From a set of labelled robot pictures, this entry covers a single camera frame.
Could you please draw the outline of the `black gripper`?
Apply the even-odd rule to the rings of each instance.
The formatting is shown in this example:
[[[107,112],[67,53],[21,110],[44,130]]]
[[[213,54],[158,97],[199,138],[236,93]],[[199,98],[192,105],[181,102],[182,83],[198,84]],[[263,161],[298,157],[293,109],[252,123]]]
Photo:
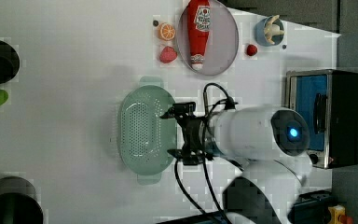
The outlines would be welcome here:
[[[184,143],[180,149],[168,149],[168,153],[184,165],[198,165],[205,160],[212,161],[213,154],[206,151],[206,116],[194,115],[195,102],[175,103],[161,119],[175,119],[181,127]]]

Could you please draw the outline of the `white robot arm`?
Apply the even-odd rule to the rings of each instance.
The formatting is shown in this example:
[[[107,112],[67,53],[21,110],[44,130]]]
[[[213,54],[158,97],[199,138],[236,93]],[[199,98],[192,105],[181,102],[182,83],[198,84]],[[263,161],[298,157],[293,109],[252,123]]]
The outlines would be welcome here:
[[[223,104],[202,117],[193,102],[172,105],[160,117],[176,120],[184,144],[168,153],[188,166],[221,158],[241,170],[216,204],[224,224],[292,224],[290,212],[311,173],[308,124],[285,107]]]

